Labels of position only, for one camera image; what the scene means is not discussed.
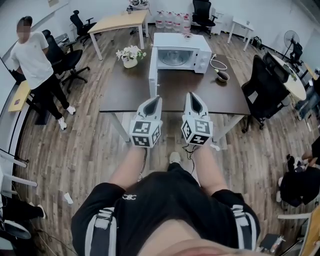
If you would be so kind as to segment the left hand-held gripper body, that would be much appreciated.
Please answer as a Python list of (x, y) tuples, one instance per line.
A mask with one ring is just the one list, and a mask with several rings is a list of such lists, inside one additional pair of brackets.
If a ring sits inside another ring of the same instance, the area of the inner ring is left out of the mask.
[(129, 136), (136, 147), (153, 148), (161, 135), (162, 113), (143, 115), (137, 112), (130, 121)]

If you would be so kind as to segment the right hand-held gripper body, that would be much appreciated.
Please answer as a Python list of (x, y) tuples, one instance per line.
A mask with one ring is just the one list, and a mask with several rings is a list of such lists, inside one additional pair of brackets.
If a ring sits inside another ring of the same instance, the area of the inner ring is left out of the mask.
[(213, 137), (213, 122), (208, 115), (182, 116), (181, 131), (185, 142), (190, 145), (204, 145)]

